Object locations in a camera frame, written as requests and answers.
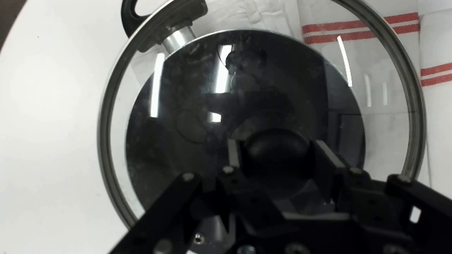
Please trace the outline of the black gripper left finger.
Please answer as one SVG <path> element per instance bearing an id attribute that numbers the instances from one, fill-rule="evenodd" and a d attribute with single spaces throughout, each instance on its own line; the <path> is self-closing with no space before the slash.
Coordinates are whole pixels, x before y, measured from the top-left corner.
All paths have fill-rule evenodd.
<path id="1" fill-rule="evenodd" d="M 220 179 L 238 171 L 237 141 L 227 141 L 227 157 L 229 162 L 212 179 L 193 171 L 179 173 L 108 254 L 185 254 L 206 219 L 219 216 L 229 226 L 231 202 Z"/>

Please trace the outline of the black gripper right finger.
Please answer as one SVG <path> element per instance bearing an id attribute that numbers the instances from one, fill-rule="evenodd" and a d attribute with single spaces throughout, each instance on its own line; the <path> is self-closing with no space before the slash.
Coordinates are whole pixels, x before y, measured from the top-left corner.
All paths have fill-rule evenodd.
<path id="1" fill-rule="evenodd" d="M 418 181 L 392 173 L 374 181 L 349 166 L 326 142 L 312 142 L 313 182 L 349 216 L 346 254 L 452 254 L 452 200 Z"/>

